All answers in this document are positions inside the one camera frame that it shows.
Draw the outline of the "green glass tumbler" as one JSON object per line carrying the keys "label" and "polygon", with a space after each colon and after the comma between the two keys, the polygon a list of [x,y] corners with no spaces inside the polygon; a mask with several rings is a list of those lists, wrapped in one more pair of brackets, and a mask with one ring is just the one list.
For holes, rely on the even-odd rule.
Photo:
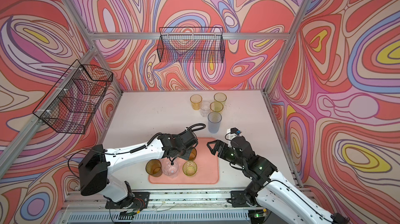
{"label": "green glass tumbler", "polygon": [[197,170],[198,166],[194,161],[187,161],[182,166],[183,173],[188,177],[195,175]]}

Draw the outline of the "dark olive dotted glass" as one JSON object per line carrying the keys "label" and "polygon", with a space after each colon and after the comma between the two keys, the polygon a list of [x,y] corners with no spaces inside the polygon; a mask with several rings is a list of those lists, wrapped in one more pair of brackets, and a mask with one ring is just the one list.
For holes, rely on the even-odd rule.
{"label": "dark olive dotted glass", "polygon": [[148,161],[145,170],[147,174],[152,177],[160,177],[163,174],[162,164],[158,159]]}

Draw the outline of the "clear glass tumbler front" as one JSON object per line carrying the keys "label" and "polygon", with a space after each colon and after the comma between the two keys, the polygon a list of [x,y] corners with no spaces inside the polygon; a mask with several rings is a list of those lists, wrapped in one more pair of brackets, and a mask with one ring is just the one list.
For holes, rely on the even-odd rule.
{"label": "clear glass tumbler front", "polygon": [[179,172],[178,162],[171,162],[168,158],[164,158],[161,160],[161,168],[163,174],[168,177],[175,177]]}

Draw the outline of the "small dark amber glass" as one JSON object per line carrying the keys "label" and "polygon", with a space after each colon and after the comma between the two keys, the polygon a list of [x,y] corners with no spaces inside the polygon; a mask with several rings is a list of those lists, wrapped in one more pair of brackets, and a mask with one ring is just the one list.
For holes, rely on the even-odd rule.
{"label": "small dark amber glass", "polygon": [[197,156],[197,150],[196,150],[196,148],[193,148],[189,155],[188,161],[194,161],[196,159],[196,156]]}

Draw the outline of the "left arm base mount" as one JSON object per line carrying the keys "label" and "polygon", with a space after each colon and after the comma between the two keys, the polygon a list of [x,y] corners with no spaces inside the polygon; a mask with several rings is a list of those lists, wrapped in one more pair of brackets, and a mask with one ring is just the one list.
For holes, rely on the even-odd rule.
{"label": "left arm base mount", "polygon": [[126,198],[119,202],[113,202],[110,198],[105,197],[108,201],[105,205],[106,209],[136,209],[143,210],[148,207],[150,192],[132,192],[130,184],[125,181],[128,191]]}

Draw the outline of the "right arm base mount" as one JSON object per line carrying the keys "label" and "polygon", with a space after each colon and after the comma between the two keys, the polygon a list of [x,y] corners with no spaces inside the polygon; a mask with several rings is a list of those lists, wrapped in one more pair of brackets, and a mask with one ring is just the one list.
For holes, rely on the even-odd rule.
{"label": "right arm base mount", "polygon": [[227,203],[231,204],[235,208],[267,208],[262,206],[256,201],[256,197],[259,192],[256,191],[246,191],[246,190],[234,190],[230,192],[230,197],[227,198]]}

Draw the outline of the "amber glass tumbler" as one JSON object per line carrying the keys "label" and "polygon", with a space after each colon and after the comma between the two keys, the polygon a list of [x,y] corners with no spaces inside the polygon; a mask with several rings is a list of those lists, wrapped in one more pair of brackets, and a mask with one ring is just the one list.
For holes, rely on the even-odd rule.
{"label": "amber glass tumbler", "polygon": [[190,102],[192,109],[194,110],[199,110],[201,108],[201,103],[203,101],[203,98],[199,94],[194,94],[190,97]]}

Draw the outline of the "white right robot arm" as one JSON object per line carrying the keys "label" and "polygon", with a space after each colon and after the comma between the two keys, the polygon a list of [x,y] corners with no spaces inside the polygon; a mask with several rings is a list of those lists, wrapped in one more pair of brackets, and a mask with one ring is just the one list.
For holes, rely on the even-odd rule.
{"label": "white right robot arm", "polygon": [[221,140],[207,143],[212,155],[237,165],[249,179],[243,191],[246,203],[262,206],[289,224],[348,224],[350,219],[331,213],[310,200],[291,184],[268,159],[257,155],[243,136],[236,136],[230,144]]}

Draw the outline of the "pink plastic tray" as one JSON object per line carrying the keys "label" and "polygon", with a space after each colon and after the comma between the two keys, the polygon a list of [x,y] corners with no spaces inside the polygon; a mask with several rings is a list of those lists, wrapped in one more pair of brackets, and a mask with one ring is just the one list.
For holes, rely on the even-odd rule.
{"label": "pink plastic tray", "polygon": [[183,172],[186,160],[178,158],[174,161],[178,164],[178,172],[175,176],[167,176],[162,173],[159,177],[148,176],[151,184],[216,184],[219,181],[218,157],[213,156],[207,143],[213,141],[212,138],[199,137],[199,144],[196,147],[197,155],[194,162],[197,165],[197,172],[192,176],[187,176]]}

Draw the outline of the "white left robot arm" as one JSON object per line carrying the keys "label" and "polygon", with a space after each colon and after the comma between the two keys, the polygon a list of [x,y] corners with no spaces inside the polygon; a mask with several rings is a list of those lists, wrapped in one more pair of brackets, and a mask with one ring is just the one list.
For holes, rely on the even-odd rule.
{"label": "white left robot arm", "polygon": [[80,194],[100,194],[105,199],[125,207],[133,202],[134,196],[130,184],[114,177],[114,172],[154,159],[188,160],[191,150],[196,148],[198,143],[193,131],[186,129],[179,134],[156,133],[145,143],[122,148],[104,149],[102,144],[96,145],[89,150],[78,166]]}

